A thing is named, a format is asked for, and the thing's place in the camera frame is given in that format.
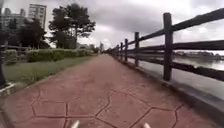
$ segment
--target paved path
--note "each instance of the paved path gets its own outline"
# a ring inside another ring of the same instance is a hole
[[[15,128],[217,128],[169,90],[101,55],[5,100]]]

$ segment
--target tall building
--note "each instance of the tall building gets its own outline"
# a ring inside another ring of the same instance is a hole
[[[46,13],[47,13],[47,6],[38,5],[38,4],[30,4],[28,18],[39,19],[41,27],[45,28]]]
[[[16,14],[16,13],[12,13],[9,8],[5,8],[4,13],[1,15],[1,21],[0,21],[2,25],[2,29],[3,30],[7,29],[9,22],[14,19],[16,19],[17,28],[20,28],[24,24],[25,16],[26,16],[26,12],[24,9],[21,9],[20,13]]]

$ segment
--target river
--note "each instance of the river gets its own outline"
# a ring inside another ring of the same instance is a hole
[[[189,58],[176,58],[174,61],[195,65],[197,67],[202,66],[217,70],[224,70],[224,61],[209,61]],[[140,62],[140,67],[143,67],[161,76],[163,74],[163,66],[161,65],[152,64],[148,62]],[[195,89],[212,94],[213,96],[224,100],[224,82],[222,81],[177,69],[172,70],[172,79],[179,83],[187,84]]]

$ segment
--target sky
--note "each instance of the sky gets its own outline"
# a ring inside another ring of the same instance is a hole
[[[133,40],[134,32],[140,36],[163,28],[162,15],[172,14],[173,24],[224,7],[224,0],[5,0],[3,7],[12,12],[20,8],[28,11],[29,4],[47,5],[47,23],[52,20],[52,9],[77,2],[88,7],[90,17],[96,22],[96,30],[89,38],[80,38],[85,44],[104,43],[114,47],[125,38]],[[224,39],[224,20],[210,22],[174,33],[174,42]],[[141,42],[141,46],[164,44],[164,37]]]

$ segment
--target bush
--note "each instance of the bush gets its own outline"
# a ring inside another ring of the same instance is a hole
[[[87,50],[68,50],[68,49],[41,49],[30,50],[28,61],[58,61],[64,58],[84,57],[92,55],[92,51]]]
[[[6,65],[13,65],[17,63],[17,51],[16,50],[6,50],[3,53],[4,62]]]

